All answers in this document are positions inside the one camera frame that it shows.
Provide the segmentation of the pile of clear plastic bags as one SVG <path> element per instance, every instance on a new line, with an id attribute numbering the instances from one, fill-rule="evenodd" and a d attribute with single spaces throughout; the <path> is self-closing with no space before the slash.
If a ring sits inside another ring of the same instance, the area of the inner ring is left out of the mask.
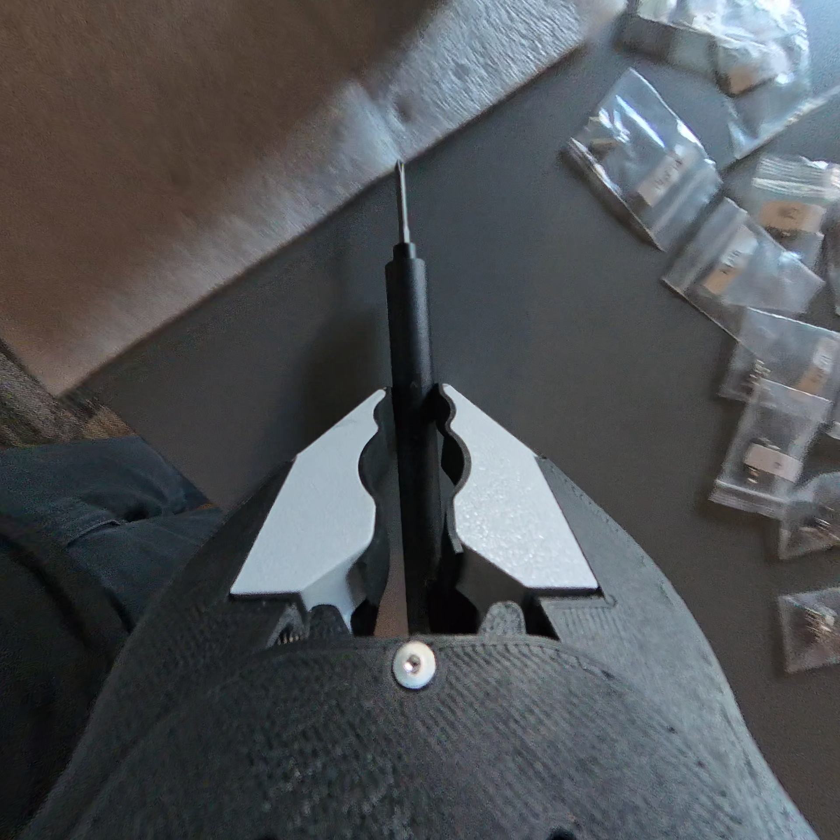
<path id="1" fill-rule="evenodd" d="M 822 102 L 793 2 L 635 2 L 620 44 L 713 81 L 731 164 Z M 734 339 L 719 395 L 743 404 L 710 500 L 778 525 L 779 560 L 838 550 L 838 472 L 803 480 L 820 434 L 838 439 L 838 331 L 804 322 L 838 295 L 838 164 L 762 154 L 743 203 L 653 84 L 627 69 L 563 152 L 640 238 L 676 255 L 662 277 Z"/>

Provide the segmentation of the person's black shirt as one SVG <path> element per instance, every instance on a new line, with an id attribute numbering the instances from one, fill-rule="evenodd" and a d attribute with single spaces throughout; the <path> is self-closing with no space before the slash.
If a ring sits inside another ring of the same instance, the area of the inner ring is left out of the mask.
<path id="1" fill-rule="evenodd" d="M 1 836 L 63 772 L 131 621 L 41 528 L 1 517 Z"/>

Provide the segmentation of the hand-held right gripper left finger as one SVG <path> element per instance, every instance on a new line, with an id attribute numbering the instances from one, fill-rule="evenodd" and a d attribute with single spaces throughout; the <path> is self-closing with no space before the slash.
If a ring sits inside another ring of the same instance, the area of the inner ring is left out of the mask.
<path id="1" fill-rule="evenodd" d="M 378 608 L 390 569 L 392 400 L 380 389 L 303 449 L 231 586 L 235 600 L 330 606 L 353 631 Z"/>

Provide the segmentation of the large white foam block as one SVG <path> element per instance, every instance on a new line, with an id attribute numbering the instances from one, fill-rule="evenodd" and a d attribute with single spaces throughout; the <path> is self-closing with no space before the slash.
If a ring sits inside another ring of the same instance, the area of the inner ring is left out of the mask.
<path id="1" fill-rule="evenodd" d="M 2 2 L 2 345 L 53 394 L 624 2 Z"/>

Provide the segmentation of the black electric screwdriver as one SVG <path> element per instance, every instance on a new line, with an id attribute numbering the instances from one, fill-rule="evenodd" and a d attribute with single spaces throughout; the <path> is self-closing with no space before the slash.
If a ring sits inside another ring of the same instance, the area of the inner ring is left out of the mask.
<path id="1" fill-rule="evenodd" d="M 397 239 L 385 266 L 385 292 L 406 617 L 410 634 L 428 634 L 442 539 L 437 392 L 426 265 L 411 236 L 403 161 L 395 163 L 394 177 Z"/>

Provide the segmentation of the person's leg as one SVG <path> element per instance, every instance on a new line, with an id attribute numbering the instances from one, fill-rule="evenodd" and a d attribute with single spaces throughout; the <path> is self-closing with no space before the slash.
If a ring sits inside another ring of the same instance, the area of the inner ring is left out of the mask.
<path id="1" fill-rule="evenodd" d="M 2 452 L 2 669 L 113 660 L 225 514 L 140 437 Z"/>

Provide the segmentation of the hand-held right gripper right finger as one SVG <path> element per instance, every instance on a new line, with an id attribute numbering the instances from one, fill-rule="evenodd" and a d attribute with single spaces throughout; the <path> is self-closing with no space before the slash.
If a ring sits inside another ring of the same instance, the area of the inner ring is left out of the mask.
<path id="1" fill-rule="evenodd" d="M 599 595 L 600 585 L 538 457 L 452 385 L 439 385 L 443 531 L 431 624 L 479 624 L 511 602 Z"/>

